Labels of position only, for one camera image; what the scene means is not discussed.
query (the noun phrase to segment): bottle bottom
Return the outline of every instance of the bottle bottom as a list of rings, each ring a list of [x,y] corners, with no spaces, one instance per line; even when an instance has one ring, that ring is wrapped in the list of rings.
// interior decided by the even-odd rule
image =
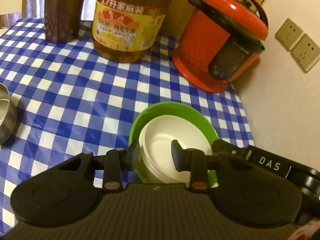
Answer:
[[[127,51],[118,51],[114,49],[109,49],[103,46],[102,44],[100,44],[99,42],[97,42],[93,36],[92,36],[92,42],[95,50],[98,52],[98,54],[101,57],[104,57],[108,60],[118,62],[118,63],[132,63],[132,62],[139,61],[151,50],[151,48],[149,48],[142,51],[127,52]]]

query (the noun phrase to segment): white bowl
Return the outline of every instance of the white bowl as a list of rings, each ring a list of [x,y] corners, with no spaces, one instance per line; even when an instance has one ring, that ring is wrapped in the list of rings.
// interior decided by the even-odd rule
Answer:
[[[212,155],[209,142],[195,125],[174,115],[161,115],[146,124],[140,133],[141,157],[148,170],[162,182],[188,183],[190,172],[175,169],[172,140],[178,140],[184,149],[195,148]]]

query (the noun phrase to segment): power outlet plate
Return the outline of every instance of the power outlet plate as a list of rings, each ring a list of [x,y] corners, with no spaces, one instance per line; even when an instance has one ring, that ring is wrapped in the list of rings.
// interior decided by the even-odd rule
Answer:
[[[291,19],[286,19],[280,29],[276,32],[276,39],[288,50],[297,44],[303,36],[303,30]]]
[[[303,71],[308,72],[320,60],[320,48],[307,34],[304,34],[292,49],[291,55]]]

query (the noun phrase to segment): large plastic bottle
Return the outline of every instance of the large plastic bottle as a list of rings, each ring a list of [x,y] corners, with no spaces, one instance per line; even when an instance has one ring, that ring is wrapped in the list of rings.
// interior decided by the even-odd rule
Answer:
[[[109,60],[130,63],[151,49],[170,0],[97,0],[92,26],[96,51]]]

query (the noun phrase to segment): gingham pattern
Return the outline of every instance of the gingham pattern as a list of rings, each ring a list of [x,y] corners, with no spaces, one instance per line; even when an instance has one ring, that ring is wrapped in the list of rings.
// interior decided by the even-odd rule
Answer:
[[[150,104],[177,101],[200,111],[220,138],[253,145],[250,127],[232,88],[220,94],[195,88],[170,61],[178,40],[159,36],[141,62],[117,64],[99,57],[91,22],[77,40],[51,44],[42,19],[22,19],[0,38],[0,82],[17,106],[13,135],[0,150],[0,231],[17,221],[10,207],[15,186],[82,151],[104,155],[126,148],[133,120]],[[135,173],[123,173],[124,182]],[[95,185],[102,184],[97,173]]]

